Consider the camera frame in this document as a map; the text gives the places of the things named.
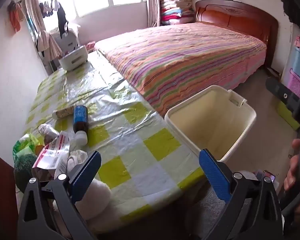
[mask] pink storage box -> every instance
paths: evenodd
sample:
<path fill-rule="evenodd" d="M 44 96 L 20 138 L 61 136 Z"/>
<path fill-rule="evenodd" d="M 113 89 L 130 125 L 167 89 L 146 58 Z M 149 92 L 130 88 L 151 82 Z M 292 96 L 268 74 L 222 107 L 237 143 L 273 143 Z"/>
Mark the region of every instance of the pink storage box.
<path fill-rule="evenodd" d="M 300 77 L 290 70 L 288 88 L 300 98 Z"/>

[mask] bed frame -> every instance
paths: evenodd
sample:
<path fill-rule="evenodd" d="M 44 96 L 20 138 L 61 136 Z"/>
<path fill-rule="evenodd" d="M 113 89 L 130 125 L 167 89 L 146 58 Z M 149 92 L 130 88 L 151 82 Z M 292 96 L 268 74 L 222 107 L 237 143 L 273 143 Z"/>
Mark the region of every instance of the bed frame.
<path fill-rule="evenodd" d="M 212 24 L 258 38 L 267 45 L 265 67 L 271 67 L 277 44 L 278 21 L 265 11 L 231 0 L 195 3 L 196 22 Z"/>

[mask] white bucket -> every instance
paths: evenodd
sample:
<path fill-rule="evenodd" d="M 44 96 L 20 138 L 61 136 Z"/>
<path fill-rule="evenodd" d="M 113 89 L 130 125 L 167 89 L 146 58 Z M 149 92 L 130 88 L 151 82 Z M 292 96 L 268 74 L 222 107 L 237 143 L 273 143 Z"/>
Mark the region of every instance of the white bucket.
<path fill-rule="evenodd" d="M 256 117 L 246 99 L 213 85 L 171 108 L 164 119 L 197 156 L 207 148 L 217 161 L 226 162 Z"/>

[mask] curtain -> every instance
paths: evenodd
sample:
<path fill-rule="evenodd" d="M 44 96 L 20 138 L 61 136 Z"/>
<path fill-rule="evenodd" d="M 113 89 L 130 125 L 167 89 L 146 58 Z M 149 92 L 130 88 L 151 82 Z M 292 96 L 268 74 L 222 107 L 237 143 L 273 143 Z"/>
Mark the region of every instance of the curtain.
<path fill-rule="evenodd" d="M 148 28 L 160 26 L 160 0 L 147 0 Z"/>
<path fill-rule="evenodd" d="M 26 0 L 26 5 L 34 26 L 39 34 L 37 48 L 39 52 L 43 52 L 44 60 L 46 62 L 50 62 L 55 58 L 62 56 L 62 51 L 55 39 L 52 35 L 46 32 L 39 7 L 39 0 Z"/>

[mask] phone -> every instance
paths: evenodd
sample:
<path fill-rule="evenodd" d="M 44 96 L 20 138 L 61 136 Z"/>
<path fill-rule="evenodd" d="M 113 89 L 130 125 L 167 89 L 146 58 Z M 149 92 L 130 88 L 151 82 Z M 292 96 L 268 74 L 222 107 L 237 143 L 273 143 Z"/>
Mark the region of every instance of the phone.
<path fill-rule="evenodd" d="M 271 179 L 272 183 L 275 180 L 275 176 L 269 171 L 264 171 L 263 172 L 262 178 L 264 178 L 264 177 L 269 177 Z"/>

